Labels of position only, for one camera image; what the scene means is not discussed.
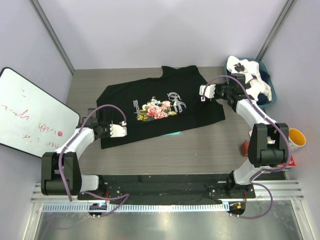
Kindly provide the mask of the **black floral t-shirt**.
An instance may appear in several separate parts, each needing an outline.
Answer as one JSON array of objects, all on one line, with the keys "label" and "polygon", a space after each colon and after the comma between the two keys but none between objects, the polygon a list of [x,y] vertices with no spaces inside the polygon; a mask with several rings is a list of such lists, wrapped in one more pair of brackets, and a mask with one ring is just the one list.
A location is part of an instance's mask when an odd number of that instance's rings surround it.
[{"label": "black floral t-shirt", "polygon": [[96,104],[114,105],[98,110],[98,119],[120,123],[126,119],[127,135],[103,138],[102,149],[200,128],[225,120],[223,106],[215,100],[202,101],[200,86],[206,80],[195,65],[162,67],[162,76],[109,85]]}]

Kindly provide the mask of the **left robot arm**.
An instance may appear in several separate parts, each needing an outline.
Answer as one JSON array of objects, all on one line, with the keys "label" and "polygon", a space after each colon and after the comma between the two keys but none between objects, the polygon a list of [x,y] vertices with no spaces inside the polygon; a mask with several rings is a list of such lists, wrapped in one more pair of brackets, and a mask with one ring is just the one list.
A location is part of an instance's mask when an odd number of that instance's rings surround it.
[{"label": "left robot arm", "polygon": [[72,136],[53,152],[46,152],[41,158],[41,192],[45,196],[68,196],[72,198],[82,192],[89,192],[100,200],[106,196],[107,188],[101,175],[81,174],[79,158],[95,140],[110,135],[106,120],[95,114],[83,118]]}]

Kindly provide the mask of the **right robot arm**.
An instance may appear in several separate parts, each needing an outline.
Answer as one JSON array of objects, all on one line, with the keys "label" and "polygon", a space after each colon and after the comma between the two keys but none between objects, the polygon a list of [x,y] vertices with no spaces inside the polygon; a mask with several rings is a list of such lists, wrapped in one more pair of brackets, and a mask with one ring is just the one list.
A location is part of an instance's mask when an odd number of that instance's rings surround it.
[{"label": "right robot arm", "polygon": [[224,185],[228,197],[242,198],[253,190],[253,181],[258,176],[283,171],[289,165],[292,158],[289,127],[267,116],[247,94],[244,85],[235,75],[227,75],[226,78],[235,84],[217,84],[214,96],[226,100],[252,130],[247,160],[229,174]]}]

